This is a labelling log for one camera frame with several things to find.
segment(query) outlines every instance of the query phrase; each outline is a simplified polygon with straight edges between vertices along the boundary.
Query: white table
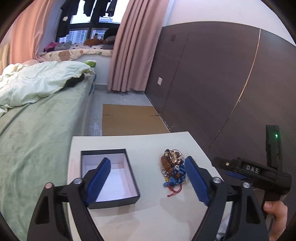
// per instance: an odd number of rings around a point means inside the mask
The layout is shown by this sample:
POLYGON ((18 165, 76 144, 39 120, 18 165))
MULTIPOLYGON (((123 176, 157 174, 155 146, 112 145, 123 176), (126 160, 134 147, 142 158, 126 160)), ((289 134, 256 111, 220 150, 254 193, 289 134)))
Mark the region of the white table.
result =
MULTIPOLYGON (((81 177, 80 151, 123 148, 127 150, 141 197, 133 205, 89 211, 104 240, 190 241, 207 207, 198 200, 190 182, 183 185, 179 194, 167 197, 171 192, 163 187, 160 158, 167 148, 177 149, 192 156, 198 166, 206 168, 213 177, 220 175, 188 132, 73 137, 67 183, 81 177)), ((224 213, 230 213, 230 210, 231 204, 226 204, 224 213)), ((79 241, 69 205, 68 214, 73 240, 79 241)))

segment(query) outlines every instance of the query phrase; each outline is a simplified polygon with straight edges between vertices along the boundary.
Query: open gift box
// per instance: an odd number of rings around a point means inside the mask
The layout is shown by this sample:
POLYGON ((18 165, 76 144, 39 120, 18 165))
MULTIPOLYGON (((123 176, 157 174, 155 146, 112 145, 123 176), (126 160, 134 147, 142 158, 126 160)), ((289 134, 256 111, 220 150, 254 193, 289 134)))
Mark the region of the open gift box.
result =
POLYGON ((96 169, 104 158, 111 162, 110 174, 89 209, 119 207, 134 204, 140 192, 128 160, 126 149, 81 151, 81 177, 96 169))

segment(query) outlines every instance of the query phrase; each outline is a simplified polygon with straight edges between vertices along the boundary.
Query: tile floor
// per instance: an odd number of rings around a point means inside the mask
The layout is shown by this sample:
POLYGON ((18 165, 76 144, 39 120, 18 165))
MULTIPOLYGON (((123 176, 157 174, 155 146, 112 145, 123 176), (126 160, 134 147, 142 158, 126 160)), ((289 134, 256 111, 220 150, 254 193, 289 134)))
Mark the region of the tile floor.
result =
POLYGON ((89 136, 102 135, 103 104, 152 106, 143 92, 110 92, 95 90, 90 113, 89 136))

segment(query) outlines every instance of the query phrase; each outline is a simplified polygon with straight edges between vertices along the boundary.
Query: wall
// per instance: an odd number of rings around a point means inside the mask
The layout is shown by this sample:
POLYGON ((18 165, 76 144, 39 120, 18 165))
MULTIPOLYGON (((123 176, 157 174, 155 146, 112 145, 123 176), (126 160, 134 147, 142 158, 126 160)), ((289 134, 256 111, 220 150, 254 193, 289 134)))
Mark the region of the wall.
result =
MULTIPOLYGON (((169 130, 189 131, 211 161, 241 157, 266 165, 265 125, 278 125, 283 171, 295 179, 294 66, 295 46, 268 31, 219 21, 175 24, 162 28, 145 94, 169 130)), ((291 220, 296 183, 284 203, 291 220)))
POLYGON ((261 0, 174 0, 171 5, 164 26, 200 21, 241 23, 269 31, 295 45, 277 15, 261 0))
POLYGON ((43 38, 41 40, 38 52, 43 52, 43 49, 50 43, 55 42, 57 28, 59 26, 59 18, 62 13, 61 6, 65 0, 56 0, 49 15, 48 24, 46 26, 43 38))
POLYGON ((12 33, 12 28, 13 28, 13 24, 11 25, 11 27, 9 28, 9 30, 7 31, 7 33, 5 34, 2 42, 0 43, 0 46, 7 44, 10 42, 11 39, 11 33, 12 33))
POLYGON ((83 62, 90 59, 97 61, 96 66, 93 68, 96 73, 96 85, 106 85, 105 87, 107 89, 111 57, 100 56, 98 54, 85 54, 73 61, 83 62))

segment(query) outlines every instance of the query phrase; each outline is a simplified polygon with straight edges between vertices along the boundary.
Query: light switch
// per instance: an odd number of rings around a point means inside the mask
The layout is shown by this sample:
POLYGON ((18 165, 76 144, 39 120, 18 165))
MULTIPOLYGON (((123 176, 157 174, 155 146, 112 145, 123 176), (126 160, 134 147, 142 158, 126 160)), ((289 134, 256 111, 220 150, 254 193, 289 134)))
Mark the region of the light switch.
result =
POLYGON ((176 36, 177 36, 176 34, 172 34, 172 37, 170 38, 170 40, 171 40, 171 41, 175 41, 176 36))
POLYGON ((160 78, 160 77, 158 77, 158 81, 157 81, 157 83, 159 84, 159 85, 161 85, 161 82, 163 81, 163 79, 162 78, 160 78))

